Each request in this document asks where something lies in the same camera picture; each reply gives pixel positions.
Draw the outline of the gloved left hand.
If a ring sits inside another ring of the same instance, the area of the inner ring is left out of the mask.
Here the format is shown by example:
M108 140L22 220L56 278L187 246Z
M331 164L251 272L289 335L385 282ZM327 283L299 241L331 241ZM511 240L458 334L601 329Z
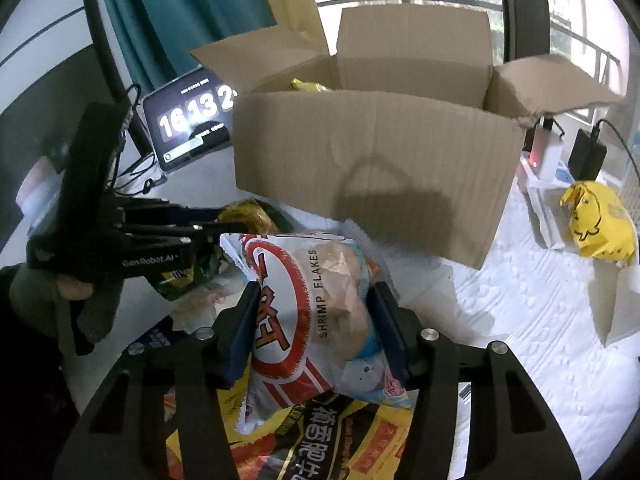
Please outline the gloved left hand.
M12 309L65 353L88 356L111 333L123 281L90 284L22 263L9 287Z

